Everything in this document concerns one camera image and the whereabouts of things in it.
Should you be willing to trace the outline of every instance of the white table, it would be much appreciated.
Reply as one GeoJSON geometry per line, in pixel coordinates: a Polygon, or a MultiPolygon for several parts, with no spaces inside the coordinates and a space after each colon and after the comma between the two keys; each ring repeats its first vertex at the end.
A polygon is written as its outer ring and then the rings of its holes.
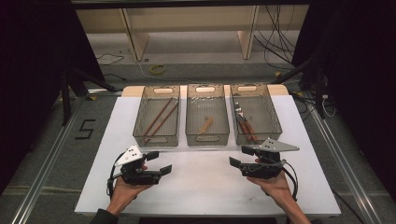
{"type": "MultiPolygon", "coordinates": [[[[283,133],[278,141],[298,146],[282,152],[295,169],[298,204],[311,217],[341,214],[291,96],[272,96],[283,133]]],[[[131,144],[140,97],[120,97],[113,109],[91,172],[78,200],[76,212],[93,215],[106,208],[106,181],[114,160],[131,144]]],[[[276,217],[284,212],[258,186],[251,184],[229,164],[229,157],[254,162],[235,144],[229,99],[230,136],[226,147],[188,147],[185,136],[186,95],[181,95],[179,145],[161,149],[160,157],[148,161],[149,170],[172,164],[173,170],[160,184],[142,192],[123,212],[137,217],[276,217]]],[[[141,148],[149,151],[154,148],[141,148]]]]}

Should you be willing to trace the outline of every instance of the electrical cord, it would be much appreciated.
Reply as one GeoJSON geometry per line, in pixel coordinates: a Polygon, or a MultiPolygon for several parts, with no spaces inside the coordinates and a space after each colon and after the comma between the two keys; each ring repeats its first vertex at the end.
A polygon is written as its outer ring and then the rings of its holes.
{"type": "Polygon", "coordinates": [[[334,109],[334,111],[332,112],[332,114],[329,114],[329,112],[327,111],[327,109],[325,108],[325,104],[324,102],[326,101],[326,98],[323,99],[322,101],[322,107],[323,107],[323,111],[326,113],[327,116],[329,116],[330,118],[335,116],[335,112],[337,111],[337,109],[334,109]]]}
{"type": "Polygon", "coordinates": [[[197,83],[197,84],[212,84],[212,82],[203,82],[203,81],[193,81],[193,80],[189,80],[189,79],[173,79],[173,78],[161,78],[161,77],[150,77],[148,75],[146,75],[143,72],[143,68],[142,65],[140,64],[140,62],[136,62],[139,65],[141,74],[143,77],[147,77],[147,78],[153,78],[153,79],[158,79],[158,80],[162,80],[162,81],[188,81],[190,83],[197,83]]]}
{"type": "MultiPolygon", "coordinates": [[[[276,23],[274,22],[274,19],[273,19],[273,17],[271,16],[271,13],[270,13],[270,11],[269,11],[269,9],[268,9],[268,6],[266,6],[266,9],[267,9],[267,12],[268,12],[268,14],[269,14],[269,16],[270,16],[270,19],[271,19],[271,22],[273,23],[273,25],[276,27],[276,23]]],[[[279,17],[279,14],[280,14],[280,5],[277,5],[277,7],[276,7],[276,11],[277,11],[277,21],[276,22],[278,22],[278,17],[279,17]]],[[[293,45],[293,44],[291,44],[291,42],[285,37],[285,35],[282,33],[282,32],[280,32],[280,30],[279,30],[279,25],[277,26],[278,27],[278,29],[276,29],[277,30],[277,32],[278,32],[278,34],[280,35],[280,39],[282,39],[283,40],[283,38],[285,38],[285,40],[292,46],[292,47],[294,47],[295,48],[295,46],[293,45]]]]}
{"type": "Polygon", "coordinates": [[[112,62],[112,63],[102,63],[102,65],[111,65],[113,63],[117,63],[117,62],[121,61],[122,59],[124,59],[124,56],[115,55],[115,54],[111,54],[111,53],[105,53],[102,56],[97,57],[96,59],[101,59],[101,58],[105,57],[106,55],[110,55],[110,56],[113,56],[113,57],[118,57],[119,59],[114,61],[114,62],[112,62]]]}
{"type": "MultiPolygon", "coordinates": [[[[267,12],[268,12],[268,16],[270,17],[271,22],[272,22],[272,24],[273,24],[273,26],[274,26],[274,30],[276,30],[277,33],[278,33],[278,45],[280,44],[281,48],[283,49],[283,43],[285,43],[285,47],[288,49],[288,51],[290,51],[288,45],[286,44],[285,40],[283,39],[283,36],[284,36],[284,35],[280,32],[280,22],[279,22],[280,5],[276,6],[276,12],[275,12],[275,13],[276,13],[276,21],[274,21],[273,17],[271,16],[271,13],[270,13],[270,11],[269,11],[269,9],[268,9],[268,6],[266,7],[266,9],[267,9],[267,12]]],[[[285,50],[283,50],[283,53],[284,53],[285,57],[289,60],[289,58],[288,58],[288,56],[287,56],[285,50]]]]}
{"type": "Polygon", "coordinates": [[[299,97],[295,97],[295,96],[292,96],[292,97],[293,97],[294,100],[296,100],[296,102],[302,102],[303,105],[304,105],[304,111],[299,111],[300,114],[303,114],[306,111],[308,111],[308,106],[306,105],[304,100],[300,99],[299,97]]]}
{"type": "Polygon", "coordinates": [[[305,118],[303,118],[303,122],[306,120],[306,118],[308,118],[308,116],[312,113],[312,111],[314,111],[315,108],[312,108],[311,111],[309,111],[309,113],[305,116],[305,118]]]}
{"type": "Polygon", "coordinates": [[[116,75],[116,74],[112,74],[112,73],[104,74],[103,76],[104,76],[104,77],[106,77],[106,76],[118,77],[118,78],[120,78],[120,79],[126,81],[126,78],[125,78],[125,77],[120,77],[120,76],[118,76],[118,75],[116,75]]]}
{"type": "Polygon", "coordinates": [[[113,197],[113,192],[114,192],[114,187],[113,187],[113,183],[114,183],[114,179],[117,178],[119,175],[114,176],[114,170],[116,169],[116,162],[121,158],[121,156],[124,154],[125,152],[122,152],[117,159],[114,161],[113,167],[111,168],[111,173],[110,173],[110,178],[107,180],[107,191],[106,194],[108,196],[113,197]]]}
{"type": "MultiPolygon", "coordinates": [[[[270,37],[268,38],[268,40],[271,40],[271,38],[272,38],[272,36],[274,35],[274,33],[275,33],[275,27],[274,27],[274,29],[272,30],[272,32],[271,32],[270,37]]],[[[265,44],[265,46],[264,46],[264,44],[263,44],[261,41],[258,40],[258,42],[264,47],[264,60],[265,60],[265,62],[266,62],[268,65],[270,65],[270,66],[272,66],[272,67],[274,67],[274,68],[277,68],[277,69],[285,69],[285,68],[278,67],[278,66],[275,66],[275,65],[271,64],[271,63],[269,62],[269,60],[267,59],[267,52],[266,52],[267,50],[272,51],[273,53],[275,53],[273,50],[271,50],[270,48],[268,48],[268,44],[270,43],[270,41],[267,41],[267,43],[265,44]]]]}
{"type": "MultiPolygon", "coordinates": [[[[294,185],[294,189],[293,189],[293,193],[291,194],[291,196],[293,197],[294,201],[297,202],[297,191],[298,191],[298,179],[297,179],[297,174],[294,170],[294,168],[288,163],[286,162],[286,164],[291,168],[291,170],[294,172],[294,176],[295,179],[293,178],[293,176],[290,174],[290,172],[288,170],[285,169],[285,167],[282,167],[283,172],[285,172],[285,174],[290,178],[291,182],[293,182],[294,185]]],[[[290,218],[287,217],[286,218],[286,224],[290,224],[290,218]]]]}
{"type": "Polygon", "coordinates": [[[282,59],[282,60],[285,61],[286,63],[290,63],[290,61],[289,61],[288,59],[284,58],[283,56],[281,56],[280,54],[276,53],[275,51],[273,51],[272,49],[268,48],[267,46],[264,46],[264,44],[257,38],[257,36],[254,35],[254,38],[260,43],[260,45],[261,45],[263,48],[265,48],[265,49],[271,51],[273,54],[275,54],[277,57],[279,57],[280,59],[282,59]]]}
{"type": "Polygon", "coordinates": [[[289,28],[290,28],[290,25],[291,25],[291,22],[293,21],[293,18],[294,18],[294,9],[296,8],[296,5],[293,5],[293,11],[291,12],[291,19],[290,19],[290,22],[289,22],[289,24],[288,24],[288,28],[286,29],[286,31],[285,31],[285,34],[288,32],[288,30],[289,30],[289,28]]]}
{"type": "Polygon", "coordinates": [[[260,36],[266,41],[268,42],[268,44],[270,44],[272,47],[277,48],[277,49],[281,49],[281,50],[287,50],[287,49],[282,49],[280,46],[277,46],[275,44],[273,44],[269,39],[265,38],[265,36],[262,34],[261,31],[259,31],[260,36]]]}

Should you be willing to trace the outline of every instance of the metal basket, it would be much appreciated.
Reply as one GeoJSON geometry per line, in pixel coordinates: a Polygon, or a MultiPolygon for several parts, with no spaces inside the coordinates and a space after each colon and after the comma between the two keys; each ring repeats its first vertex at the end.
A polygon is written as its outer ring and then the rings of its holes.
{"type": "Polygon", "coordinates": [[[179,86],[147,86],[143,89],[134,125],[140,147],[176,147],[180,108],[179,86]]]}
{"type": "Polygon", "coordinates": [[[266,84],[231,85],[231,96],[237,145],[260,145],[269,137],[279,138],[282,128],[266,84]]]}
{"type": "Polygon", "coordinates": [[[191,84],[187,90],[186,136],[189,146],[226,146],[230,135],[224,88],[191,84]]]}

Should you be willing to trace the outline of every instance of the cabinet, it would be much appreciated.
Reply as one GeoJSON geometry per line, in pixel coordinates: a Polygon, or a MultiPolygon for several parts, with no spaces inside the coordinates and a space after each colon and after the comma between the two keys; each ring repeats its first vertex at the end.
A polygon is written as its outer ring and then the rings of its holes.
{"type": "MultiPolygon", "coordinates": [[[[300,30],[308,5],[280,6],[280,30],[300,30]]],[[[248,59],[254,31],[273,30],[276,6],[151,7],[78,10],[86,33],[125,33],[134,59],[142,59],[149,33],[236,31],[242,56],[248,59]]]]}

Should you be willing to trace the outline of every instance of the chopstick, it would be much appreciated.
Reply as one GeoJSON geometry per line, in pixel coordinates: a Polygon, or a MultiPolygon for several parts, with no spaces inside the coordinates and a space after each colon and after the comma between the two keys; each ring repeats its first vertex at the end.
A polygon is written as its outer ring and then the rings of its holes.
{"type": "Polygon", "coordinates": [[[161,128],[161,126],[163,126],[163,123],[169,118],[169,116],[172,114],[172,112],[176,109],[177,105],[178,105],[178,102],[175,104],[175,106],[172,108],[172,110],[166,115],[166,117],[163,119],[163,121],[161,121],[161,123],[159,123],[157,125],[157,127],[155,128],[154,132],[151,135],[145,135],[145,136],[154,135],[161,128]]]}
{"type": "Polygon", "coordinates": [[[155,124],[155,122],[157,122],[157,119],[161,116],[161,114],[166,109],[166,107],[168,107],[168,105],[171,103],[171,101],[172,101],[172,97],[169,99],[168,103],[166,103],[166,105],[163,107],[163,109],[160,111],[160,113],[158,113],[157,117],[155,117],[155,119],[147,127],[147,129],[143,133],[143,136],[146,136],[148,134],[149,130],[152,128],[152,126],[155,124]]]}

